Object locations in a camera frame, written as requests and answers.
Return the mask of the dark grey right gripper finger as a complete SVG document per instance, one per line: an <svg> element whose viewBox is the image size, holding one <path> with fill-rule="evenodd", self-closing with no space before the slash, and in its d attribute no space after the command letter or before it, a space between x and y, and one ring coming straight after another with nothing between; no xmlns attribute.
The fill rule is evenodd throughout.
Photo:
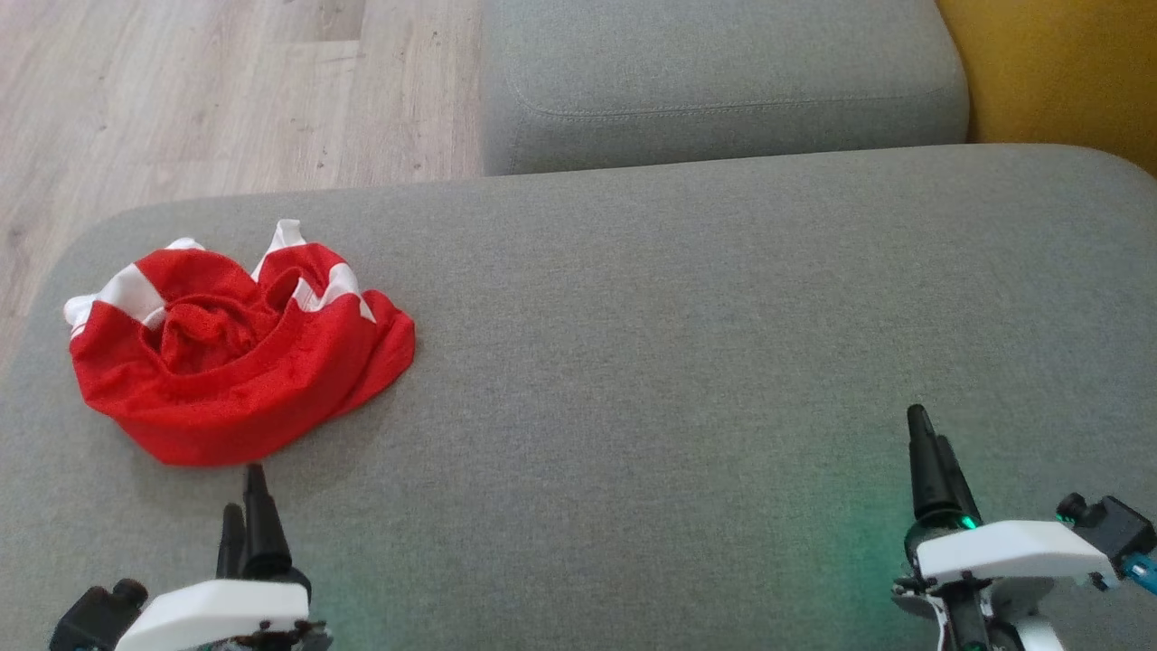
<svg viewBox="0 0 1157 651"><path fill-rule="evenodd" d="M949 486L949 491L951 491L952 500L955 500L955 506L958 506L961 515L961 525L981 526L983 519L981 519L971 487L963 473L957 454L955 454L955 447L952 447L946 436L937 436L936 444L946 486Z"/></svg>
<svg viewBox="0 0 1157 651"><path fill-rule="evenodd" d="M941 438L921 404L908 407L908 454L912 506L915 520L944 511L959 511L955 489L946 474Z"/></svg>

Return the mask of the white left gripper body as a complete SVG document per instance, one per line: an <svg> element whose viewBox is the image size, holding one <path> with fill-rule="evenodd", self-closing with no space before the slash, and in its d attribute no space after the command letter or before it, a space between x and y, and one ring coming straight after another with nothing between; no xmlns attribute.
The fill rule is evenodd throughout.
<svg viewBox="0 0 1157 651"><path fill-rule="evenodd" d="M311 586L290 563L248 563L237 578L202 580L156 597L118 650L330 650L310 615Z"/></svg>

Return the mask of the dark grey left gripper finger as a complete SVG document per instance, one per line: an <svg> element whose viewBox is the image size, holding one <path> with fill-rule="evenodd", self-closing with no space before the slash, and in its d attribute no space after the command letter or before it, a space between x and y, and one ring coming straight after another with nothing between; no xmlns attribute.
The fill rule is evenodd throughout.
<svg viewBox="0 0 1157 651"><path fill-rule="evenodd" d="M246 521L239 504L227 504L222 511L221 539L216 555L219 580L239 580L246 552Z"/></svg>
<svg viewBox="0 0 1157 651"><path fill-rule="evenodd" d="M260 463L249 463L243 490L245 541L242 577L273 580L292 569L292 552L283 533L277 500L268 493Z"/></svg>

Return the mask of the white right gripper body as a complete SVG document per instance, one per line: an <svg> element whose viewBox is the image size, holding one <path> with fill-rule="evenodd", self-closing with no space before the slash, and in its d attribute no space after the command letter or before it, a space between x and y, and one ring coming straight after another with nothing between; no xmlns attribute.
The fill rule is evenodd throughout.
<svg viewBox="0 0 1157 651"><path fill-rule="evenodd" d="M918 543L909 563L892 600L936 623L937 650L1062 650L1039 609L1057 580L1121 584L1110 558L1059 521L963 528Z"/></svg>

